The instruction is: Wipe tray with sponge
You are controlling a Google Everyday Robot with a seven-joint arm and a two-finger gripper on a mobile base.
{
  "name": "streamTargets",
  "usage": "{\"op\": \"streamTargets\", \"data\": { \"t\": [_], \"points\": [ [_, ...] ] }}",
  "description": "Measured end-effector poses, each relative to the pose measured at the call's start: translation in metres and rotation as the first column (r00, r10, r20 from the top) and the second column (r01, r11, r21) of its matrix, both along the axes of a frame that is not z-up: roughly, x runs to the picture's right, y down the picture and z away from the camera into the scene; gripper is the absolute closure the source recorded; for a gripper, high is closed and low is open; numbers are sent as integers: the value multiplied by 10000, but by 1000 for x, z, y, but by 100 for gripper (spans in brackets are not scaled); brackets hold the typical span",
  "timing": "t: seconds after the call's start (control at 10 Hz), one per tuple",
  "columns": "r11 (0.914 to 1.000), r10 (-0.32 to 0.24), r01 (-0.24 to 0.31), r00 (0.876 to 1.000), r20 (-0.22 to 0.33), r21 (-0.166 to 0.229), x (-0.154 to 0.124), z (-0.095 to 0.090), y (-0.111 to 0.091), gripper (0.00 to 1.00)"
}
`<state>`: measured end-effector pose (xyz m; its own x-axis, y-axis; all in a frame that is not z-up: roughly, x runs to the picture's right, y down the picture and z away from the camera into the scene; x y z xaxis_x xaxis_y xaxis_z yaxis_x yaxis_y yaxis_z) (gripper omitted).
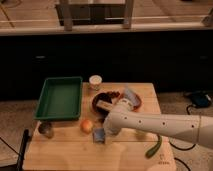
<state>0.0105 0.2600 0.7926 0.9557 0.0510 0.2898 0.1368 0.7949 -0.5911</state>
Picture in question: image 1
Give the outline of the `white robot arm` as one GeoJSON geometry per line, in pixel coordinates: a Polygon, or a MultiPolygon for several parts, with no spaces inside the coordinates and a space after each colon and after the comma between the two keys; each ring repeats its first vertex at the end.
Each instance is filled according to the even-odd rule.
{"type": "Polygon", "coordinates": [[[213,117],[141,114],[117,104],[106,117],[103,127],[107,135],[118,135],[122,128],[130,128],[213,149],[213,117]]]}

